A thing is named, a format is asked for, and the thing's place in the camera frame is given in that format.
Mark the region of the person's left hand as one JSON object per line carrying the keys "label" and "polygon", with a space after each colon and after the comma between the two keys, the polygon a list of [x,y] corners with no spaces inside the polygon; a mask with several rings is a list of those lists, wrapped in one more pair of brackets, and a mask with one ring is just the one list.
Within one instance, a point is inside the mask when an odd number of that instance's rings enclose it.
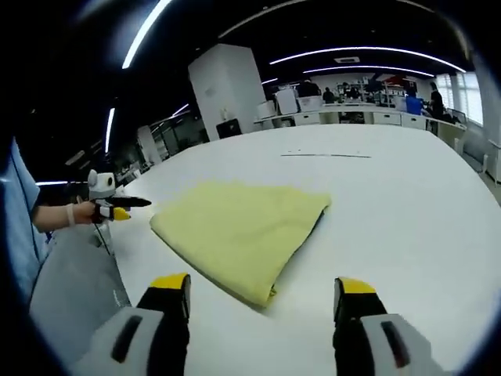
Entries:
{"label": "person's left hand", "polygon": [[82,201],[73,205],[74,221],[76,224],[100,224],[103,217],[99,213],[100,206],[92,201]]}

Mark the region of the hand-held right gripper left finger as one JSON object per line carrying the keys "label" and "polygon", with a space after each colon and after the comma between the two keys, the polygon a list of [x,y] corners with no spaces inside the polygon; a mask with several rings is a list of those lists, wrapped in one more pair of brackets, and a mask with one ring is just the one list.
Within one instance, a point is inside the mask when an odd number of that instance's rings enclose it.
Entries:
{"label": "hand-held right gripper left finger", "polygon": [[121,309],[92,336],[75,375],[183,375],[189,344],[191,278],[155,279],[136,306]]}

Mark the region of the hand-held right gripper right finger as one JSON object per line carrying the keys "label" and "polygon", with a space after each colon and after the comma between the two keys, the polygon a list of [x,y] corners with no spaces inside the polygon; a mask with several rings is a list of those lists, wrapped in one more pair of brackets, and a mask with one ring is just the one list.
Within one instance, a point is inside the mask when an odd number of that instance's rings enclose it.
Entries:
{"label": "hand-held right gripper right finger", "polygon": [[334,281],[333,350],[338,375],[445,375],[430,342],[376,290],[348,277]]}

